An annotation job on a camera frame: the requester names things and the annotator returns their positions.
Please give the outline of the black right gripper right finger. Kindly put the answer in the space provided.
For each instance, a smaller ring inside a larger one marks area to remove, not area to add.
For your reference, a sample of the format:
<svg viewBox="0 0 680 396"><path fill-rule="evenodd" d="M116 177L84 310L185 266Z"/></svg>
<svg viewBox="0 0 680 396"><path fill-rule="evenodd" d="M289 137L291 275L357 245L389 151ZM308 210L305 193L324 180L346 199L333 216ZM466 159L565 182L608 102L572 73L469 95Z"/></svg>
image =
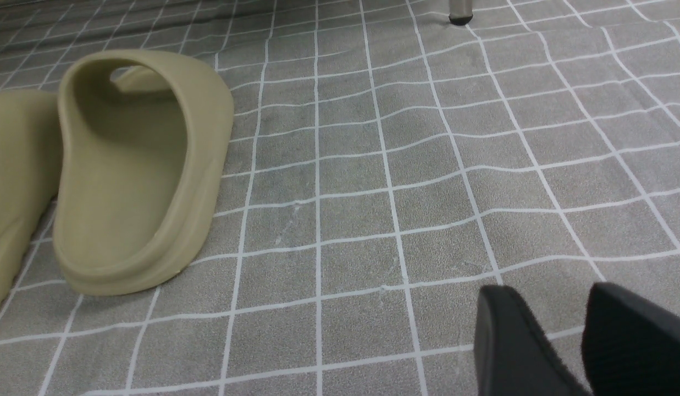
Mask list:
<svg viewBox="0 0 680 396"><path fill-rule="evenodd" d="M680 395L680 317L615 283L589 291L582 356L595 395Z"/></svg>

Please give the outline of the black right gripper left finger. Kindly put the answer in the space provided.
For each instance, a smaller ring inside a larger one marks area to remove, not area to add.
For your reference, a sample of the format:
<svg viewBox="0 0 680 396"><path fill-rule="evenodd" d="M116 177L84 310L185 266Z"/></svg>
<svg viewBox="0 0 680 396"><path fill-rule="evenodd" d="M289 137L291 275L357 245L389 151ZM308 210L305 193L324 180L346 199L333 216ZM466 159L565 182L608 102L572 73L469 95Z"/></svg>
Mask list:
<svg viewBox="0 0 680 396"><path fill-rule="evenodd" d="M589 395L528 304L507 285L479 290L474 366L479 395Z"/></svg>

